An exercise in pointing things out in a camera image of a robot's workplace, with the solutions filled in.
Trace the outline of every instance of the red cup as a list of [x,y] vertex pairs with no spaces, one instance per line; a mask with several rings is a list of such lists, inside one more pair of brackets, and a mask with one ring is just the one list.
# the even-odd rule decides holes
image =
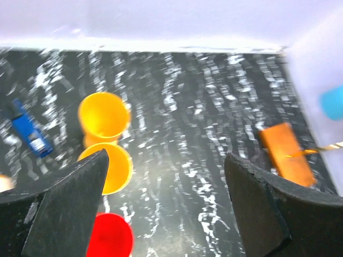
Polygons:
[[86,257],[129,257],[133,250],[133,231],[123,217],[98,213]]

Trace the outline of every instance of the yellow cup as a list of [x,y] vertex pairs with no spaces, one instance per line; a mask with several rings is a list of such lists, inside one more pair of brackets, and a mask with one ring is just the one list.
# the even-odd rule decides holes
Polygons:
[[131,112],[119,96],[98,92],[83,99],[78,118],[84,134],[83,145],[88,148],[96,143],[116,143],[131,123]]
[[97,143],[92,145],[81,153],[78,161],[103,149],[108,154],[109,164],[102,195],[108,195],[116,193],[127,186],[132,178],[133,163],[128,152],[114,143]]

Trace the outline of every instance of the blue object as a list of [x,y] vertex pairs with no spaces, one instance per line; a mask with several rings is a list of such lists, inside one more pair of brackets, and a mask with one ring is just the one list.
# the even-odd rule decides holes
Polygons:
[[322,94],[320,104],[328,118],[343,119],[343,85]]
[[8,103],[6,109],[13,128],[37,157],[43,158],[53,151],[52,146],[35,127],[33,118],[28,115],[18,99]]

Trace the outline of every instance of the black marble surface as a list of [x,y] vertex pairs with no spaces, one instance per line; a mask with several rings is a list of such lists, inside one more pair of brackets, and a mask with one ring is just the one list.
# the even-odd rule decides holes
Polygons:
[[[134,174],[124,190],[103,197],[100,210],[132,225],[134,257],[245,256],[226,153],[274,172],[258,131],[281,122],[292,124],[303,147],[314,146],[276,55],[2,51],[0,82],[55,147],[35,158],[0,118],[0,172],[17,186],[76,161],[83,150],[77,108],[86,95],[106,90],[127,101],[132,124],[119,144]],[[335,193],[320,156],[308,160],[315,189]]]

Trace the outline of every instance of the orange block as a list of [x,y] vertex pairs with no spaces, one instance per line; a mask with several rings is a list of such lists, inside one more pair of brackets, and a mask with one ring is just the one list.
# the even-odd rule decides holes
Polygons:
[[281,123],[260,132],[262,142],[279,175],[301,186],[311,186],[316,179],[305,156],[287,157],[297,153],[301,147],[288,123]]

